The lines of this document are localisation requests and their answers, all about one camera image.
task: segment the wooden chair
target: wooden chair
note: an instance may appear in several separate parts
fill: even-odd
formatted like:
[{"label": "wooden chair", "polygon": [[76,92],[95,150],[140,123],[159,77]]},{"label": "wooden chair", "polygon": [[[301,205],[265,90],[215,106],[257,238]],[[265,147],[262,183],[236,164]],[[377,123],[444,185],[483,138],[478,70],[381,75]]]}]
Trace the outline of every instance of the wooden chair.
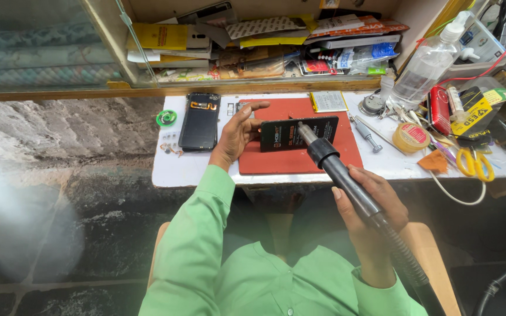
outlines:
[{"label": "wooden chair", "polygon": [[[155,248],[153,251],[153,259],[151,261],[150,279],[148,280],[148,288],[153,283],[153,264],[155,261],[155,249],[157,249],[159,241],[163,237],[165,230],[169,226],[169,222],[159,227],[158,238],[155,240]],[[448,273],[442,262],[439,248],[432,236],[431,230],[423,223],[409,223],[402,231],[401,238],[407,243],[417,261],[425,270],[425,273],[431,280],[431,285],[439,297],[440,303],[444,308],[447,316],[461,316],[460,308],[452,289],[452,284],[448,278]]]}]

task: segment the scissors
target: scissors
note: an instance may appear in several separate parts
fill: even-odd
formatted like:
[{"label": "scissors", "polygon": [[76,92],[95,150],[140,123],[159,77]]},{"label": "scissors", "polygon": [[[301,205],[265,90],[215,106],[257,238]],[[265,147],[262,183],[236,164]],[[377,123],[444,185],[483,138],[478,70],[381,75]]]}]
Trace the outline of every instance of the scissors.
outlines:
[{"label": "scissors", "polygon": [[[464,155],[466,158],[468,168],[465,168],[462,164],[462,155]],[[495,179],[493,167],[487,158],[482,153],[475,151],[473,147],[470,147],[469,149],[460,148],[456,154],[456,165],[465,176],[477,175],[478,179],[483,182],[491,182],[493,179]],[[483,172],[483,166],[485,166],[485,168],[488,170],[487,176],[485,176],[485,173]]]}]

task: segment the clear bottle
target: clear bottle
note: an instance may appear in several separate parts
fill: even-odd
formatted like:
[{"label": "clear bottle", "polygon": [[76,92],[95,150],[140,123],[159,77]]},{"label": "clear bottle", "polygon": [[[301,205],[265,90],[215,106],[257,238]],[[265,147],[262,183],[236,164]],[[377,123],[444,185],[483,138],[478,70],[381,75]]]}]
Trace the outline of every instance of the clear bottle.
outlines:
[{"label": "clear bottle", "polygon": [[438,36],[424,40],[395,83],[386,102],[416,110],[427,93],[460,55],[460,36],[469,12],[461,11]]}]

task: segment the workbench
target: workbench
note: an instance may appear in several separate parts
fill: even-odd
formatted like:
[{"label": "workbench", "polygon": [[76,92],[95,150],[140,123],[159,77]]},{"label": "workbench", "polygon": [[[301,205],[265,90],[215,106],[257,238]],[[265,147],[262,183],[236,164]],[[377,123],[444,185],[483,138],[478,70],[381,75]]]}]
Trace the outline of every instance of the workbench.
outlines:
[{"label": "workbench", "polygon": [[[398,121],[391,118],[380,120],[370,118],[360,113],[358,104],[361,100],[370,95],[370,92],[356,93],[343,92],[348,109],[352,115],[361,116],[366,122],[378,129],[386,137],[393,135],[397,128]],[[218,139],[222,127],[233,116],[235,103],[241,99],[269,99],[269,98],[307,98],[306,93],[294,94],[265,94],[265,95],[241,95],[223,96],[218,120]],[[198,185],[210,158],[209,152],[186,152],[180,157],[177,154],[166,154],[160,148],[163,143],[174,143],[171,139],[163,139],[164,135],[176,133],[179,135],[184,119],[186,97],[173,96],[165,97],[165,110],[174,110],[178,114],[175,124],[168,127],[161,127],[158,138],[158,147],[153,162],[152,182],[153,185],[161,188],[193,187]],[[423,151],[407,156],[398,152],[386,141],[372,132],[372,138],[382,145],[383,150],[374,154],[370,143],[362,138],[356,131],[354,123],[351,123],[355,140],[362,157],[364,168],[370,170],[389,181],[407,181],[431,179],[429,172],[421,168],[417,162],[424,156]],[[499,146],[491,146],[493,154],[487,154],[489,162],[493,165],[496,178],[506,178],[506,153]],[[234,162],[229,168],[229,175],[237,186],[274,186],[282,184],[308,184],[308,183],[330,183],[331,179],[325,173],[320,174],[275,174],[265,176],[242,176],[239,172],[239,162]],[[458,169],[449,165],[448,174],[441,174],[438,178],[466,178]]]}]

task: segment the hand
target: hand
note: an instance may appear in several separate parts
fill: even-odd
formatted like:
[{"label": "hand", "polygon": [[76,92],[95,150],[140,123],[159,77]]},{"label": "hand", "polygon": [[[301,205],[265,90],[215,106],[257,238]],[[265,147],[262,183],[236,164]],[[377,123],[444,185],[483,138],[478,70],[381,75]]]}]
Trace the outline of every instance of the hand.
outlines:
[{"label": "hand", "polygon": [[271,105],[268,101],[256,101],[245,105],[221,130],[220,141],[212,150],[209,165],[216,165],[226,172],[229,166],[243,153],[245,145],[259,136],[260,119],[250,119],[252,111]]},{"label": "hand", "polygon": [[[408,223],[407,207],[401,203],[391,185],[381,176],[368,170],[348,166],[349,173],[386,212],[384,215],[397,232]],[[395,284],[395,275],[391,267],[386,241],[372,227],[366,226],[356,214],[351,201],[342,189],[332,188],[335,202],[341,217],[345,221],[348,235],[359,256],[362,278],[373,287],[388,288]]]}]

